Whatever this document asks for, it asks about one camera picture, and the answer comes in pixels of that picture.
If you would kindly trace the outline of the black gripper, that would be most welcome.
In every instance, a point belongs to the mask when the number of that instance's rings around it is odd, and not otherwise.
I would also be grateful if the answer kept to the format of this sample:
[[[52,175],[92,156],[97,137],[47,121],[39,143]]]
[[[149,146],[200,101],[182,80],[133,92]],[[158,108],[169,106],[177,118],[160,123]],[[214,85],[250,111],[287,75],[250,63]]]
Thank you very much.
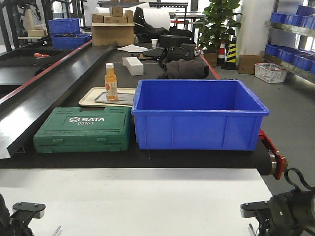
[[[269,201],[243,203],[243,218],[256,218],[258,236],[300,236],[306,231],[314,235],[315,190],[292,190],[278,194]]]

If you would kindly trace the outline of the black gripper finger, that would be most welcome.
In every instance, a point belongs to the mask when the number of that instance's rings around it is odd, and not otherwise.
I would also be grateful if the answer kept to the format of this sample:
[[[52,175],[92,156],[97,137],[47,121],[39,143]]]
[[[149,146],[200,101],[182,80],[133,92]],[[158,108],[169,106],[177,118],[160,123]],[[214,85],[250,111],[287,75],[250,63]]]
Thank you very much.
[[[40,219],[46,209],[45,204],[17,202],[13,205],[13,214],[10,216],[10,223],[13,226],[14,236],[33,236],[29,227],[32,219]]]

